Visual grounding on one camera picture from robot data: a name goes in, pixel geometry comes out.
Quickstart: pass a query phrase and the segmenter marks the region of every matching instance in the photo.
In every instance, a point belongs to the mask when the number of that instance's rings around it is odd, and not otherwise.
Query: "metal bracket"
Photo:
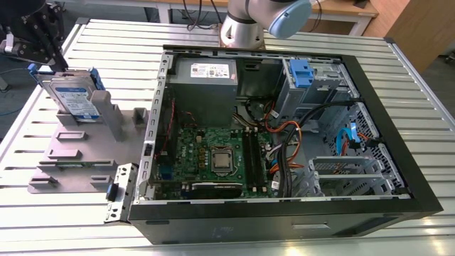
[[[129,205],[133,200],[135,181],[137,175],[137,165],[119,165],[113,182],[107,190],[105,199],[111,200],[107,204],[107,214],[104,223],[128,222]]]

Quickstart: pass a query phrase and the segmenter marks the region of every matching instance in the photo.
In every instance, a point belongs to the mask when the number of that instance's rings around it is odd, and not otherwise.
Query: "floor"
[[[147,22],[147,20],[152,22],[159,21],[157,12],[153,9],[144,10],[140,7],[121,6],[121,8],[119,8],[117,6],[67,3],[65,8],[64,27],[67,33],[71,31],[77,17],[141,22]],[[204,18],[201,25],[207,26],[218,21],[215,13],[209,13],[205,17],[201,17]],[[172,12],[172,20],[175,23],[181,24],[189,22],[177,11]],[[27,73],[27,66],[28,63],[0,56],[0,73],[12,68],[23,68],[23,70],[16,70],[1,75],[11,85],[11,90],[5,93],[0,93],[0,139],[7,134],[19,114],[19,112],[12,114],[7,113],[19,110],[23,107],[36,86],[36,83]],[[443,62],[443,58],[438,58],[423,72],[422,76],[448,109],[448,112],[455,116],[455,63],[448,65]]]

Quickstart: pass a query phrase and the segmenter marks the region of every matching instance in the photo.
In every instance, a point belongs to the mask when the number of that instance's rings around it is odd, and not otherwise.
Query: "slotted aluminum surface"
[[[153,23],[91,20],[64,45],[71,67],[97,67],[121,109],[151,108],[163,44],[218,46],[215,31]],[[379,38],[299,33],[266,34],[268,50],[355,55],[402,133],[444,211],[402,222],[363,238],[223,245],[152,246],[131,226],[104,226],[104,194],[27,192],[37,161],[57,126],[56,105],[37,87],[0,145],[0,252],[149,255],[454,255],[455,133],[399,50]]]

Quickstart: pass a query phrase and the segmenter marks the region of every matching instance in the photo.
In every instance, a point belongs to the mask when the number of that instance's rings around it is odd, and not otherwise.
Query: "wire bundle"
[[[218,15],[218,17],[219,17],[219,22],[223,23],[222,17],[220,17],[220,14],[219,14],[219,10],[218,10],[218,8],[216,8],[216,6],[215,6],[214,0],[211,0],[211,3],[212,3],[212,6],[214,6],[216,15]],[[187,8],[187,1],[185,1],[185,0],[183,0],[183,6],[184,6],[184,8],[185,8],[187,17],[188,17],[188,19],[189,19],[191,22],[192,22],[192,24],[188,24],[188,25],[187,25],[187,30],[188,30],[188,31],[192,31],[195,27],[197,27],[197,28],[200,28],[200,29],[205,29],[205,30],[212,29],[212,26],[203,27],[203,26],[199,25],[199,23],[205,19],[207,14],[208,14],[208,12],[207,12],[204,18],[200,20],[200,14],[201,14],[201,0],[199,0],[199,11],[197,11],[196,20],[193,20],[192,17],[191,17],[191,15],[189,15],[188,8]]]
[[[300,118],[298,122],[298,126],[303,127],[306,122],[326,108],[332,107],[332,106],[351,106],[355,104],[356,101],[354,100],[347,100],[347,101],[332,101],[330,103],[322,104],[312,108],[306,115]],[[280,197],[292,197],[292,178],[291,178],[291,171],[290,171],[290,162],[288,158],[286,156],[286,150],[287,146],[291,142],[291,138],[295,135],[296,130],[291,130],[288,133],[286,140],[283,141],[283,146],[280,147],[278,151],[278,168],[279,168],[279,174],[280,174],[280,180],[282,182],[279,183],[279,196]]]
[[[319,27],[320,20],[322,20],[322,5],[320,5],[319,0],[316,0],[316,2],[318,2],[318,5],[319,5],[318,17],[316,17],[316,20],[315,20],[315,24],[312,24],[312,29],[308,32],[314,32],[315,31],[315,29]]]

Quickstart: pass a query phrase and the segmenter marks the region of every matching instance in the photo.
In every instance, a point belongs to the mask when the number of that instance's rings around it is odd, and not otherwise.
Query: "power supply label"
[[[85,88],[57,87],[56,94],[71,114],[80,119],[97,119],[100,113],[88,100]]]
[[[230,65],[195,63],[191,65],[191,77],[230,78]]]

